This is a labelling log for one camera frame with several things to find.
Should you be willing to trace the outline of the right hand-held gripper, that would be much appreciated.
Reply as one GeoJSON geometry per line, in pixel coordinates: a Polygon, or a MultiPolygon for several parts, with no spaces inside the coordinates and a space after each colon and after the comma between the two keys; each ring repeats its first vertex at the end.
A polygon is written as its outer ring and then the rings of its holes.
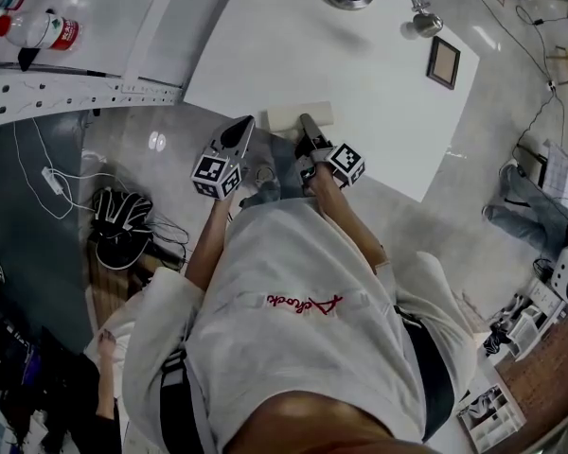
{"type": "Polygon", "coordinates": [[[294,150],[295,169],[300,182],[307,185],[316,174],[316,164],[327,164],[340,187],[352,186],[364,174],[364,158],[347,143],[333,145],[308,113],[299,116],[305,136],[294,150]]]}

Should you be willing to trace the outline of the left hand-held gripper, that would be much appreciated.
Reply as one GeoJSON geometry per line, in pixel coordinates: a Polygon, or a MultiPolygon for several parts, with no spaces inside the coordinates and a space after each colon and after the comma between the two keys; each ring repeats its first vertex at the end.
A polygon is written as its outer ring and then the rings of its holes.
{"type": "Polygon", "coordinates": [[[248,171],[246,154],[254,129],[255,118],[246,115],[214,131],[191,173],[199,194],[224,201],[238,189],[248,171]]]}

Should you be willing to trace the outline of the cream rectangular block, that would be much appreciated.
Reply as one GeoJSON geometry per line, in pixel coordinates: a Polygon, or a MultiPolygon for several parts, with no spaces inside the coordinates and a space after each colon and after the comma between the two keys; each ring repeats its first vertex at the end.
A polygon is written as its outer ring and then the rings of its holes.
{"type": "Polygon", "coordinates": [[[329,101],[273,107],[266,111],[266,127],[272,133],[298,131],[303,128],[301,116],[307,114],[318,127],[334,124],[334,115],[329,101]]]}

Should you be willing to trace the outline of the person's left forearm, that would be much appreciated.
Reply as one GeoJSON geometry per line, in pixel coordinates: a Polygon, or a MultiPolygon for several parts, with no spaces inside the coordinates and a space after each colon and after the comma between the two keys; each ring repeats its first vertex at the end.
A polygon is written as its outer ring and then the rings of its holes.
{"type": "Polygon", "coordinates": [[[185,278],[202,291],[207,291],[222,255],[232,200],[214,201],[186,267],[185,278]]]}

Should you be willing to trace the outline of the person's right forearm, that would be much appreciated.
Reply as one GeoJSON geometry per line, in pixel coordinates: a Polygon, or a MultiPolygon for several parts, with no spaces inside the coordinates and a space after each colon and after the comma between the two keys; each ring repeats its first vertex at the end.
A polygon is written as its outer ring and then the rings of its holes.
{"type": "Polygon", "coordinates": [[[350,207],[325,164],[316,166],[315,175],[309,180],[309,187],[322,212],[355,243],[374,272],[377,272],[378,267],[389,263],[381,243],[350,207]]]}

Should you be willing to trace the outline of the person's blue jeans leg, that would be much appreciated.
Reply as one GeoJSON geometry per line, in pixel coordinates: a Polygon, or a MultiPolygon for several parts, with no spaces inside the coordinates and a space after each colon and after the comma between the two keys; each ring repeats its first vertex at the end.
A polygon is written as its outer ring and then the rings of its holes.
{"type": "Polygon", "coordinates": [[[246,154],[248,171],[242,186],[251,195],[240,201],[240,208],[244,210],[269,202],[304,198],[305,191],[295,169],[295,161],[293,142],[267,131],[256,131],[249,141],[246,154]],[[277,191],[257,190],[255,173],[261,165],[274,170],[279,182],[277,191]]]}

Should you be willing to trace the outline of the person's white shoe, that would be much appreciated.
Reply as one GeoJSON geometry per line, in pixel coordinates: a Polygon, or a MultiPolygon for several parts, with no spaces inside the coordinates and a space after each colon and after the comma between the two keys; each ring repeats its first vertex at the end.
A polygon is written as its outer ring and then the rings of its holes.
{"type": "Polygon", "coordinates": [[[279,189],[279,182],[274,170],[267,165],[261,165],[257,168],[255,173],[255,183],[257,190],[262,191],[277,191],[279,189]]]}

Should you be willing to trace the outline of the white table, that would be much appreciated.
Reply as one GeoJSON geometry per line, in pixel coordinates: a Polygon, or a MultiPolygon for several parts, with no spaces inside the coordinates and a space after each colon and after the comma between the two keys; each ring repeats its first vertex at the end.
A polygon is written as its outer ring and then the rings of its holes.
{"type": "Polygon", "coordinates": [[[326,134],[366,161],[367,175],[421,201],[451,143],[478,67],[460,53],[456,82],[427,75],[432,43],[407,39],[409,0],[374,0],[345,11],[325,0],[229,0],[186,91],[189,104],[259,125],[274,107],[326,101],[326,134]]]}

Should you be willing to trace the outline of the white metal rack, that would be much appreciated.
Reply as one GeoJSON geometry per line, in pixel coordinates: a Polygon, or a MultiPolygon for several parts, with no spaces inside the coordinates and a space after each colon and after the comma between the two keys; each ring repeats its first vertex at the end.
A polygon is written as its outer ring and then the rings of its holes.
{"type": "Polygon", "coordinates": [[[80,25],[66,51],[42,50],[27,69],[0,38],[0,125],[51,114],[183,101],[228,0],[24,0],[80,25]]]}

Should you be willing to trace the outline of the wooden slatted bench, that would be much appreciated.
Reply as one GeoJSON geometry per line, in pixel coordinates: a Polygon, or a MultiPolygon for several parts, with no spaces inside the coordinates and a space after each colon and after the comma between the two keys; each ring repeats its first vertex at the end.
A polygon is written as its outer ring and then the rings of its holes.
{"type": "Polygon", "coordinates": [[[87,250],[87,260],[89,281],[93,289],[124,301],[142,290],[159,266],[155,257],[143,253],[128,268],[108,269],[98,261],[96,250],[93,248],[87,250]]]}

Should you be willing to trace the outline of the clear bottle red label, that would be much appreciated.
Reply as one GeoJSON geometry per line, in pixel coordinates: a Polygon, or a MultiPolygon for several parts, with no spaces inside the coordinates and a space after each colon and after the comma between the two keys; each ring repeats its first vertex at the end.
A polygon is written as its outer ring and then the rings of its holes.
{"type": "Polygon", "coordinates": [[[71,50],[80,39],[76,20],[50,12],[21,12],[0,16],[0,38],[21,48],[71,50]]]}

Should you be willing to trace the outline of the person's white shirt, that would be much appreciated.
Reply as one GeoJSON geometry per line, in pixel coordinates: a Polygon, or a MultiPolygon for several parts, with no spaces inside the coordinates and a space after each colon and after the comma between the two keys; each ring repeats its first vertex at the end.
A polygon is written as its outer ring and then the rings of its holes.
{"type": "Polygon", "coordinates": [[[160,447],[160,391],[189,379],[191,424],[224,451],[269,398],[317,393],[375,417],[417,442],[429,411],[409,327],[424,325],[460,399],[477,346],[438,260],[420,253],[399,287],[390,266],[371,268],[315,200],[241,211],[207,289],[158,269],[143,293],[124,362],[131,421],[160,447]]]}

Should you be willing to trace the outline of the small white shelf unit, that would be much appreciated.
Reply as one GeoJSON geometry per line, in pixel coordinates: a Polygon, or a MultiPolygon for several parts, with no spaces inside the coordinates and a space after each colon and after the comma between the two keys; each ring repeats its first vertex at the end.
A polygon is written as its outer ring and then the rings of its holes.
{"type": "Polygon", "coordinates": [[[524,359],[540,342],[553,321],[537,306],[525,308],[512,329],[507,333],[511,355],[516,361],[524,359]]]}

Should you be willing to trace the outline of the white compartment organizer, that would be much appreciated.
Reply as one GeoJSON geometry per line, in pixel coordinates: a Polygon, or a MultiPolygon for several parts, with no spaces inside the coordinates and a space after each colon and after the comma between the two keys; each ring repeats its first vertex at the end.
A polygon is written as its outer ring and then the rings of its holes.
{"type": "Polygon", "coordinates": [[[495,385],[462,407],[457,418],[477,454],[484,454],[518,432],[525,417],[510,393],[495,385]]]}

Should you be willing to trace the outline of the dark picture frame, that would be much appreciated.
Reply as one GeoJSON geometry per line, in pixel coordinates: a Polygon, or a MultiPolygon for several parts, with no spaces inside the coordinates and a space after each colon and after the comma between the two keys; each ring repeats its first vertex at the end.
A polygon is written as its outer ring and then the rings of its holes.
{"type": "Polygon", "coordinates": [[[455,88],[460,57],[461,52],[456,47],[434,36],[426,76],[447,89],[453,90],[455,88]]]}

